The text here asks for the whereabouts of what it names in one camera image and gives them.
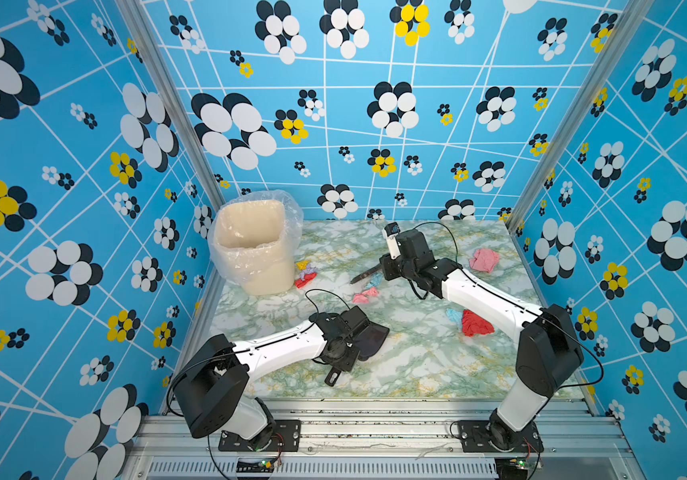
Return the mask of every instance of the white flower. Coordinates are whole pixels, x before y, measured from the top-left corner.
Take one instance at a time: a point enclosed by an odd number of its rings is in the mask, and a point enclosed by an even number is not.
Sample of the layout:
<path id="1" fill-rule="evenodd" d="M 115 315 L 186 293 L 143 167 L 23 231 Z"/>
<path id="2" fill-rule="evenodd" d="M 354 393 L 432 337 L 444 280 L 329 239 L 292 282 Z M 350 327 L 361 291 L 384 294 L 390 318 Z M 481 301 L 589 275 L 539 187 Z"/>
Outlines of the white flower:
<path id="1" fill-rule="evenodd" d="M 412 175 L 417 175 L 423 172 L 422 167 L 421 162 L 410 162 L 410 165 L 407 167 L 407 172 Z"/>
<path id="2" fill-rule="evenodd" d="M 613 400 L 609 408 L 613 416 L 616 417 L 618 420 L 623 420 L 626 418 L 626 415 L 624 415 L 624 411 L 626 410 L 626 408 L 624 408 L 623 405 L 618 403 L 618 400 Z"/>
<path id="3" fill-rule="evenodd" d="M 55 167 L 42 167 L 42 179 L 51 185 L 55 185 L 58 181 L 57 172 L 58 169 Z"/>
<path id="4" fill-rule="evenodd" d="M 663 433 L 671 433 L 671 423 L 664 418 L 663 415 L 660 413 L 653 418 L 653 423 L 655 424 L 656 428 L 658 429 L 659 432 Z"/>

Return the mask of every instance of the metal bracket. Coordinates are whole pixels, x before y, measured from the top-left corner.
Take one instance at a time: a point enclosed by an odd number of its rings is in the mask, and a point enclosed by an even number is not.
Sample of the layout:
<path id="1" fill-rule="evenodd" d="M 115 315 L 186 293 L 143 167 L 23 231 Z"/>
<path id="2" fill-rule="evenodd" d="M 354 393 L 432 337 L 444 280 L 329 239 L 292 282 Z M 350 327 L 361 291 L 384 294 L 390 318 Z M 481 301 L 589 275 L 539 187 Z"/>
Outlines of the metal bracket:
<path id="1" fill-rule="evenodd" d="M 461 446 L 464 453 L 500 453 L 500 450 L 490 444 L 490 433 L 487 429 L 488 420 L 459 420 L 458 429 Z M 514 447 L 512 452 L 527 453 L 535 449 L 535 452 L 543 452 L 541 436 L 535 430 L 535 423 L 530 422 L 521 431 L 522 441 Z"/>
<path id="2" fill-rule="evenodd" d="M 272 436 L 262 452 L 279 452 L 280 447 L 282 452 L 297 452 L 298 440 L 300 438 L 300 420 L 275 420 L 275 422 L 277 422 L 277 425 L 274 427 L 274 433 L 278 433 L 284 440 L 284 443 L 278 445 L 280 444 L 279 439 Z M 221 441 L 218 443 L 218 451 L 252 452 L 253 450 L 250 449 L 244 438 L 236 433 L 224 430 L 221 434 Z"/>

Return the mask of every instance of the beige trash can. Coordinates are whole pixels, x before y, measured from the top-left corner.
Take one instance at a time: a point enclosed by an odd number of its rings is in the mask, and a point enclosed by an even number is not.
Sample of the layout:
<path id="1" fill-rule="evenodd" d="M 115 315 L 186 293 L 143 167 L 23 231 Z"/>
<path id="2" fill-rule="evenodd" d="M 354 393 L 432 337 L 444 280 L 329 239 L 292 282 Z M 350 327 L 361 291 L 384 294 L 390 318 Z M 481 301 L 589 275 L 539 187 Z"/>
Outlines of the beige trash can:
<path id="1" fill-rule="evenodd" d="M 226 280 L 248 295 L 271 295 L 293 286 L 293 254 L 304 212 L 288 192 L 242 195 L 218 211 L 208 234 L 211 258 Z"/>

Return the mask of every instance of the marble tabletop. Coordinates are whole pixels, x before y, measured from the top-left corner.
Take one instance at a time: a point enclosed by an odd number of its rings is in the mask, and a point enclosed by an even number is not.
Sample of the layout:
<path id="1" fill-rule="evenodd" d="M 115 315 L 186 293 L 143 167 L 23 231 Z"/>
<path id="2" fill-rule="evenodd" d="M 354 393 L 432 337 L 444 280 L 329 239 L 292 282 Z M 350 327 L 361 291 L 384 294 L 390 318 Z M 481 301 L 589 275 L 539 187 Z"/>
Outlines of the marble tabletop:
<path id="1" fill-rule="evenodd" d="M 402 231 L 422 223 L 399 222 Z M 381 229 L 386 222 L 373 220 L 305 221 L 295 261 L 308 260 L 319 269 L 302 290 L 293 286 L 277 295 L 249 296 L 227 282 L 210 326 L 211 335 L 224 333 L 230 341 L 250 340 L 285 330 L 306 320 L 314 307 L 304 290 L 321 288 L 342 296 L 350 305 L 365 290 L 368 279 L 349 281 L 387 253 Z M 497 220 L 446 221 L 459 247 L 459 263 L 468 266 L 478 248 L 490 248 L 501 259 L 492 274 L 474 271 L 481 280 L 529 302 L 539 303 L 530 278 L 505 225 Z M 420 227 L 436 258 L 454 258 L 453 241 L 440 225 Z M 404 279 L 383 281 L 379 295 L 359 304 L 372 321 L 391 329 L 380 351 L 341 374 L 335 387 L 325 385 L 329 366 L 312 361 L 295 362 L 253 382 L 248 395 L 272 397 L 445 397 L 503 398 L 515 375 L 516 350 L 502 332 L 464 336 L 445 314 L 463 308 L 429 295 L 415 298 Z M 320 311 L 340 312 L 344 305 L 335 296 L 313 292 Z M 561 389 L 558 397 L 581 398 L 577 388 Z"/>

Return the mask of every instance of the black wire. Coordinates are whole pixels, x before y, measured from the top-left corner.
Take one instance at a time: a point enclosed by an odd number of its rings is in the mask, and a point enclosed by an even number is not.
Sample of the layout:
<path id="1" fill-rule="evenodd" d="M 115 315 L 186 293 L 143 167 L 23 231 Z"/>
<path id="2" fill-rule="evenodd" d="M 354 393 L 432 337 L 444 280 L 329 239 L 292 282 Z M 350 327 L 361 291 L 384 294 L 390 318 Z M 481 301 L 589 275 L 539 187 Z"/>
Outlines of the black wire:
<path id="1" fill-rule="evenodd" d="M 218 473 L 221 474 L 222 477 L 226 478 L 226 480 L 232 480 L 226 474 L 224 474 L 221 469 L 218 467 L 218 464 L 215 462 L 215 458 L 213 458 L 213 451 L 210 448 L 210 436 L 208 435 L 208 453 L 210 454 L 210 459 L 213 461 L 213 465 L 215 465 L 215 469 L 218 470 Z"/>
<path id="2" fill-rule="evenodd" d="M 538 458 L 535 460 L 535 466 L 533 467 L 533 471 L 530 472 L 530 476 L 528 477 L 528 480 L 533 478 L 533 475 L 535 475 L 535 470 L 538 468 L 538 464 L 541 462 L 541 453 L 538 452 Z"/>
<path id="3" fill-rule="evenodd" d="M 311 302 L 311 304 L 314 305 L 314 308 L 317 309 L 318 315 L 320 314 L 320 308 L 317 306 L 317 303 L 314 303 L 314 301 L 309 298 L 309 292 L 325 292 L 325 293 L 329 293 L 330 295 L 338 296 L 335 293 L 330 292 L 329 290 L 325 290 L 325 289 L 321 289 L 321 288 L 313 288 L 313 289 L 310 289 L 310 290 L 307 290 L 306 292 L 304 292 L 304 296 L 306 297 L 306 300 L 309 300 Z M 346 300 L 342 299 L 339 296 L 338 296 L 338 300 L 342 301 L 343 304 L 346 305 L 347 310 L 350 308 L 349 304 L 346 303 Z"/>
<path id="4" fill-rule="evenodd" d="M 453 235 L 453 232 L 450 231 L 450 228 L 447 227 L 445 224 L 441 224 L 440 222 L 423 222 L 422 224 L 415 225 L 413 228 L 418 228 L 421 225 L 427 225 L 427 224 L 437 224 L 437 225 L 442 225 L 445 227 L 445 230 L 450 234 L 450 238 L 453 239 L 453 245 L 455 245 L 455 262 L 458 263 L 458 244 L 455 242 L 455 237 Z"/>

